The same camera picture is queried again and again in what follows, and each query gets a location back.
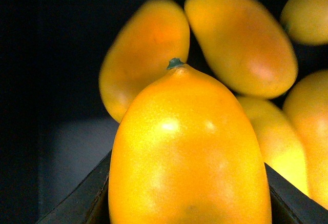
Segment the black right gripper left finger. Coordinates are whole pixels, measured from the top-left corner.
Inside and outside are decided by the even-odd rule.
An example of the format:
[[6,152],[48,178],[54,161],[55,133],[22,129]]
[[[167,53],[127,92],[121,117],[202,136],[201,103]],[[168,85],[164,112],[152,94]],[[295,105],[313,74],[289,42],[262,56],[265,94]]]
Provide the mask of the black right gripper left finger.
[[108,183],[111,152],[37,223],[110,223]]

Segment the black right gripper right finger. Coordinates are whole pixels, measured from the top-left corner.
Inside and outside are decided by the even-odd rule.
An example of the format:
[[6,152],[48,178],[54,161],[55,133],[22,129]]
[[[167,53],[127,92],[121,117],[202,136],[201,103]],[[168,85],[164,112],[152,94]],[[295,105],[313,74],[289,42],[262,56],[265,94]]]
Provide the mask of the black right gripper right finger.
[[273,223],[327,224],[327,209],[316,203],[265,165]]

